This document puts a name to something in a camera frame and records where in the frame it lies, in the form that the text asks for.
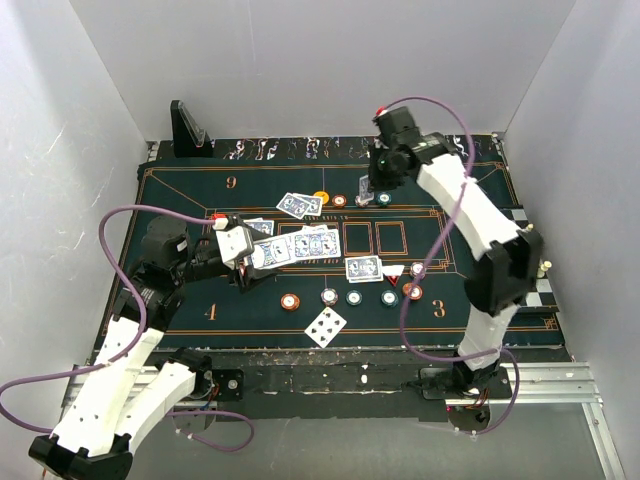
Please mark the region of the orange poker chip stack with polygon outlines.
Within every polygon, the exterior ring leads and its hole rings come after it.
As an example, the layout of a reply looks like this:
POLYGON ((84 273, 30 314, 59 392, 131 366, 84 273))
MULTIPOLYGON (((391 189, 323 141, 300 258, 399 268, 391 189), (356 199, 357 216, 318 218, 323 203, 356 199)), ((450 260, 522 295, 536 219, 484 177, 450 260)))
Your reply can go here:
POLYGON ((295 311, 300 306, 300 299, 295 294, 287 293, 281 297, 280 305, 286 311, 295 311))

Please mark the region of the green chips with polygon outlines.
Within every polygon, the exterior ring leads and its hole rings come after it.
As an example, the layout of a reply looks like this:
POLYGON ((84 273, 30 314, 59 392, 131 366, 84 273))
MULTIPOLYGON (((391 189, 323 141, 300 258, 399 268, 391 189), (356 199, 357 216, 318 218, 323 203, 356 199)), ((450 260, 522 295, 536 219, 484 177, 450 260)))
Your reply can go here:
POLYGON ((398 295, 392 290, 385 290, 380 299, 382 304, 389 308, 395 307, 399 302, 398 295))
POLYGON ((379 206, 388 206, 391 203, 391 195, 388 192, 380 192, 376 197, 379 206))

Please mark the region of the blue playing card deck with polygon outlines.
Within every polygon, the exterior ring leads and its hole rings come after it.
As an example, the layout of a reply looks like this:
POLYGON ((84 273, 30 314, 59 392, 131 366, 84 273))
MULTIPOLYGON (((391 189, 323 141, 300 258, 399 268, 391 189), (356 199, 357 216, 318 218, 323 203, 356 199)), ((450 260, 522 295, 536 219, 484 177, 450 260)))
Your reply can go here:
POLYGON ((249 259, 254 268, 261 270, 282 267, 300 260, 294 251, 292 234, 256 241, 249 259))

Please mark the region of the orange chips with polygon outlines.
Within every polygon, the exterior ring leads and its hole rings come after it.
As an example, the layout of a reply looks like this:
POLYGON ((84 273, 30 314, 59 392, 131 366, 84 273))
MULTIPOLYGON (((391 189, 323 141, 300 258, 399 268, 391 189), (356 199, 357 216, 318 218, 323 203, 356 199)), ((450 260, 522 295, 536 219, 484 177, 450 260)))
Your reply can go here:
POLYGON ((412 301, 420 300, 423 296, 423 290, 420 285, 412 285, 411 283, 406 283, 402 287, 403 294, 410 298, 412 301))
POLYGON ((338 194, 332 198, 332 205, 336 208, 344 208, 346 203, 347 199, 344 195, 338 194))

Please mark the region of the blue backed playing card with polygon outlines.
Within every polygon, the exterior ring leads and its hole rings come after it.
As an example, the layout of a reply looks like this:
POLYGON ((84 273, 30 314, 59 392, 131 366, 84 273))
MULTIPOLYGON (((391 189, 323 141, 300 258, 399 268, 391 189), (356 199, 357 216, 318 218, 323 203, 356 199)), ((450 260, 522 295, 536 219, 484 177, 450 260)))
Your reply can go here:
POLYGON ((303 219, 313 204, 287 192, 276 205, 276 209, 293 218, 303 219))

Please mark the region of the yellow big blind button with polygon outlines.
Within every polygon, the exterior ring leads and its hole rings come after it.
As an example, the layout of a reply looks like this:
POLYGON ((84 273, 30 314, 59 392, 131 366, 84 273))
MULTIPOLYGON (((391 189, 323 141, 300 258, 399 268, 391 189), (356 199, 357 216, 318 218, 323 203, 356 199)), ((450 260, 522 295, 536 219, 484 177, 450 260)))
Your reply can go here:
POLYGON ((320 198, 323 205, 326 205, 330 199, 329 194, 325 191, 316 191, 313 196, 320 198))

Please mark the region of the six of spades card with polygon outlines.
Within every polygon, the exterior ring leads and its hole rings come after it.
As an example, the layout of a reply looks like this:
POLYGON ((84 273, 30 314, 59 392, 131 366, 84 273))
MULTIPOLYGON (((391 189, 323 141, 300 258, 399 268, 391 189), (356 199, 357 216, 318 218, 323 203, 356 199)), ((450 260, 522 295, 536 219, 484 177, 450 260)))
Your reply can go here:
POLYGON ((326 348, 345 327, 347 321, 331 307, 325 307, 304 333, 320 348, 326 348))

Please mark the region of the green poker chip stack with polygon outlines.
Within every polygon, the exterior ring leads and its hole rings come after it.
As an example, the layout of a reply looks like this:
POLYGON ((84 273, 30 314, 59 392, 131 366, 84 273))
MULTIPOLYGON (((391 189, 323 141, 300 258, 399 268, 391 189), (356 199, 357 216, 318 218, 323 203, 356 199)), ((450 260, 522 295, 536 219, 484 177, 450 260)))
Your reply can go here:
POLYGON ((349 291, 345 296, 346 302, 351 306, 357 306, 362 302, 362 294, 359 291, 349 291))

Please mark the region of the red triangular dealer button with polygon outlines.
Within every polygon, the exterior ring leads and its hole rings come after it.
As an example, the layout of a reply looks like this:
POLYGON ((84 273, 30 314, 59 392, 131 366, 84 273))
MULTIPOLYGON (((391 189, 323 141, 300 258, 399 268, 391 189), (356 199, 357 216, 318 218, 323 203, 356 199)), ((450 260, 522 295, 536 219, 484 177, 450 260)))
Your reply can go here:
POLYGON ((401 264, 384 265, 382 267, 383 276, 395 287, 404 272, 404 266, 401 264))

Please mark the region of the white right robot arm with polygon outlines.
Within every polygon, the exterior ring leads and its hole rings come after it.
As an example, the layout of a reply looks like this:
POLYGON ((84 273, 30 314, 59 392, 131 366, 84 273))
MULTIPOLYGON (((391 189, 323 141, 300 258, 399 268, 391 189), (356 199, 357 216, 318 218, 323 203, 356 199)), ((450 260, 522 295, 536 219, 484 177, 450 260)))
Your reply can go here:
POLYGON ((438 132, 422 133, 408 108, 382 107, 373 123, 379 133, 369 147, 370 189, 392 190, 413 180, 448 215, 441 235, 457 229, 472 254, 463 339, 449 368, 429 379, 441 391, 475 397, 498 373, 507 328, 536 284, 543 239, 494 205, 471 175, 472 156, 461 158, 438 132))

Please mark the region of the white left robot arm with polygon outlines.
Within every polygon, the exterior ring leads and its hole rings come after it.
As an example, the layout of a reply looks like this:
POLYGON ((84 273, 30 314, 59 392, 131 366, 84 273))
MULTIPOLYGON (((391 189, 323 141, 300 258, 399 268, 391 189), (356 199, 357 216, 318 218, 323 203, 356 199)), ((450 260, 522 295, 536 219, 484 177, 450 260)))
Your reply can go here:
POLYGON ((107 335, 72 405, 29 455, 62 479, 124 479, 142 440, 180 401, 214 399, 240 373, 217 371, 208 355, 182 347, 132 392, 147 359, 185 301, 188 283, 226 276, 246 291, 268 278, 249 263, 266 233, 219 215, 208 237, 192 242, 185 221, 160 215, 147 226, 142 254, 113 306, 107 335))

